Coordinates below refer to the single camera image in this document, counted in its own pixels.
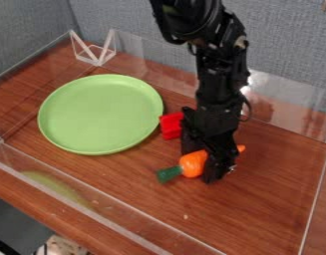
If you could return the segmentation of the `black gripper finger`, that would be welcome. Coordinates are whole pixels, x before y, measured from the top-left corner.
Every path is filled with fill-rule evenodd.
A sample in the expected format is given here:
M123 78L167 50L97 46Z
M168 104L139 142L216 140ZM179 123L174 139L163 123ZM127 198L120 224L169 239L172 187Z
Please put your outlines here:
M183 127L180 131L180 153L188 154L202 149L203 143L198 131Z
M234 140L207 141L204 143L207 158L203 165L202 181L206 184L222 179L234 169L235 159L239 156Z

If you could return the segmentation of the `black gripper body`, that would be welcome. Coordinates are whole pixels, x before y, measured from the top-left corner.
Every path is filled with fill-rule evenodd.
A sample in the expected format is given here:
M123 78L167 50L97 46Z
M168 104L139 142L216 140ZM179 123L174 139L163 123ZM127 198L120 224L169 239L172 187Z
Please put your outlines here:
M246 98L240 88L250 75L246 60L220 61L196 58L198 89L195 109L182 108L180 127L198 131L203 143L232 139Z

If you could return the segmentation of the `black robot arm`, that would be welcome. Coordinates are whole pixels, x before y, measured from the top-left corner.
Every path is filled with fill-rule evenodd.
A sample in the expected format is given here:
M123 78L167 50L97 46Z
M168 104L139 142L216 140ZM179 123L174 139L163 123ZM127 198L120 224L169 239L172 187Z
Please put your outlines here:
M195 107L182 109L180 152L204 150L202 181L211 183L234 168L234 133L250 107L240 88L247 85L244 27L222 0L149 0L164 40L187 45L195 56Z

